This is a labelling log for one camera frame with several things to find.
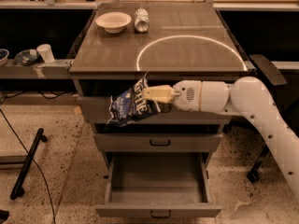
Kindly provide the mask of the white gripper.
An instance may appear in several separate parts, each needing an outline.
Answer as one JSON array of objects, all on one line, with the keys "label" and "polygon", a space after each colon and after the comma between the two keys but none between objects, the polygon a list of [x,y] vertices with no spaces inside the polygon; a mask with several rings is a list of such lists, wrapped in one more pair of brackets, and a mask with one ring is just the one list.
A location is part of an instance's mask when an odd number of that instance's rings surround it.
[{"label": "white gripper", "polygon": [[161,85],[144,88],[143,98],[163,104],[170,104],[183,111],[200,110],[202,82],[196,80],[183,80],[173,86]]}]

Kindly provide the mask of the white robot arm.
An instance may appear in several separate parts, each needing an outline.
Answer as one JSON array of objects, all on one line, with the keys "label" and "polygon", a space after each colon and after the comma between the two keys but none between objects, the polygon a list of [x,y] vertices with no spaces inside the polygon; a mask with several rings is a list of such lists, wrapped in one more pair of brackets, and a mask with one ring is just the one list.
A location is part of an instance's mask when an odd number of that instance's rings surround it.
[{"label": "white robot arm", "polygon": [[233,84],[183,80],[174,86],[148,87],[142,95],[182,111],[244,117],[260,133],[294,195],[299,197],[299,137],[280,116],[260,79],[242,77]]}]

